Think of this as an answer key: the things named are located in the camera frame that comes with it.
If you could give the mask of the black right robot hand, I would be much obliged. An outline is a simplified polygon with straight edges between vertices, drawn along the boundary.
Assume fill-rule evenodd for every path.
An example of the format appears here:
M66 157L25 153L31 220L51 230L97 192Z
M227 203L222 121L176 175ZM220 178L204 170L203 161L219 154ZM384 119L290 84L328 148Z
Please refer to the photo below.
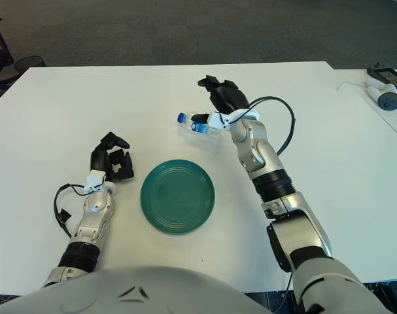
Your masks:
M204 87L210 93L209 99L216 111L193 114L192 122L206 124L219 130L228 130L230 125L239 119L256 116L250 109L250 104L244 93L234 82L230 80L219 82L216 77L207 75L198 81L198 86Z

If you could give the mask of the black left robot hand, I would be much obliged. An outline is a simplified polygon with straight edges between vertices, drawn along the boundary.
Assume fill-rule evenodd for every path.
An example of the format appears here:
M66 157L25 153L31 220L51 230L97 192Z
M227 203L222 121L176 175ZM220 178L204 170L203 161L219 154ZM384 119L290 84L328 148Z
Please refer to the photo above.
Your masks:
M91 153L90 169L105 172L110 182L134 178L129 148L127 141L109 132Z

